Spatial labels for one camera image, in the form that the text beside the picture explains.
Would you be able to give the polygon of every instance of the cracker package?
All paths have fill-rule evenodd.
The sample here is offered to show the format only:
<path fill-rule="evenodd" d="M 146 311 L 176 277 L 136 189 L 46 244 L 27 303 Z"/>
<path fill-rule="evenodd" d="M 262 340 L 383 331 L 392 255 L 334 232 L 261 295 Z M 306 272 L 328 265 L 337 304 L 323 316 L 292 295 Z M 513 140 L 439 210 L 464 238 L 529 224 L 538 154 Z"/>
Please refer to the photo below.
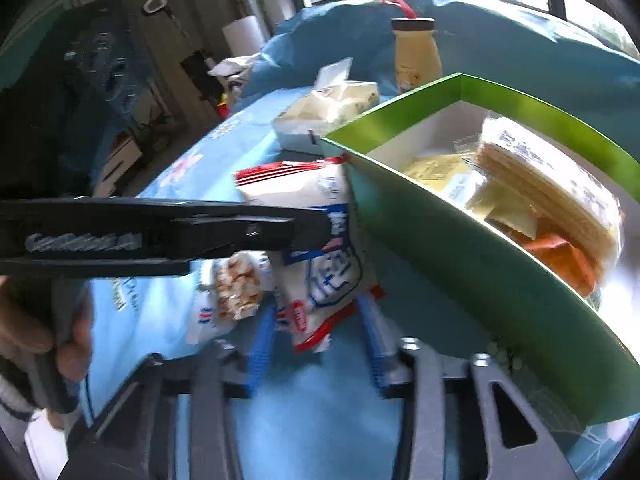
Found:
<path fill-rule="evenodd" d="M 276 162 L 234 176 L 253 204 L 315 207 L 327 211 L 332 239 L 321 251 L 268 253 L 296 351 L 326 348 L 334 324 L 354 312 L 353 300 L 377 291 L 358 237 L 350 190 L 338 157 Z"/>

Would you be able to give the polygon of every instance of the wafer package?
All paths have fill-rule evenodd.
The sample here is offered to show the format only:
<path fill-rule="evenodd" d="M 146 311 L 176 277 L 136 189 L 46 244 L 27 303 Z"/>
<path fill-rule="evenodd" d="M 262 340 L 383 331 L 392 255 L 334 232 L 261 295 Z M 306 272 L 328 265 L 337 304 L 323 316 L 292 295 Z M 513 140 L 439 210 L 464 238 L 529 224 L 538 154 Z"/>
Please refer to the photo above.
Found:
<path fill-rule="evenodd" d="M 596 263 L 596 278 L 620 256 L 617 197 L 545 139 L 508 118 L 487 117 L 476 163 L 555 222 Z"/>

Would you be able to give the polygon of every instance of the red string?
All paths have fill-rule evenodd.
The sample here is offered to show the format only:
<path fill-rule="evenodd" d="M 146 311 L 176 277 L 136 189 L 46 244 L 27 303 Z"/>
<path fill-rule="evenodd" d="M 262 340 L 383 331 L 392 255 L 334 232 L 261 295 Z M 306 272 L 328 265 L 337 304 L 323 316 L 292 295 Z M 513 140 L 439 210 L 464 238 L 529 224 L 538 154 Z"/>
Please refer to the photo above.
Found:
<path fill-rule="evenodd" d="M 383 3 L 400 7 L 407 18 L 416 18 L 414 10 L 404 0 L 382 0 Z"/>

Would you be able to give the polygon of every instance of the red stripe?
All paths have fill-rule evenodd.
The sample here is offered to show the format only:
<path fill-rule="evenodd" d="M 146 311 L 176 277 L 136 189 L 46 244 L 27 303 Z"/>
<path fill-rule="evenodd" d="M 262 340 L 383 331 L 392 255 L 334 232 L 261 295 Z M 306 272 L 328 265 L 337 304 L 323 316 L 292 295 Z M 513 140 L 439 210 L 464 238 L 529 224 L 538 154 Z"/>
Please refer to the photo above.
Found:
<path fill-rule="evenodd" d="M 236 171 L 234 173 L 234 181 L 236 186 L 244 186 L 245 184 L 259 182 L 268 178 L 298 173 L 300 171 L 319 170 L 329 164 L 341 163 L 342 159 L 339 156 L 332 156 L 324 160 L 316 160 L 315 162 L 272 162 L 271 164 L 263 164 L 255 168 Z"/>
<path fill-rule="evenodd" d="M 302 343 L 295 345 L 296 354 L 304 352 L 306 350 L 311 350 L 314 346 L 316 346 L 319 342 L 322 341 L 331 330 L 334 329 L 334 325 L 352 314 L 356 312 L 356 302 L 351 301 L 350 304 L 341 308 L 338 312 L 334 312 L 327 319 L 325 319 L 322 324 L 318 327 L 318 330 L 312 333 L 306 340 Z"/>

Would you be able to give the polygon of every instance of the orange package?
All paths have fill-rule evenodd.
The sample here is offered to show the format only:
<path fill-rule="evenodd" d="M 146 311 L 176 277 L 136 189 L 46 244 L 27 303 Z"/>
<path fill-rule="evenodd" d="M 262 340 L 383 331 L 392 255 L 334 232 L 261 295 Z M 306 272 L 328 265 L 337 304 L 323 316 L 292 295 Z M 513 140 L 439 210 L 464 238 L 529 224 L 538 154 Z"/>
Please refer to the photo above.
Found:
<path fill-rule="evenodd" d="M 558 234 L 553 226 L 545 224 L 544 221 L 538 222 L 535 240 L 502 225 L 500 227 L 520 247 L 544 263 L 573 290 L 586 298 L 595 288 L 599 266 L 587 257 L 584 251 Z"/>

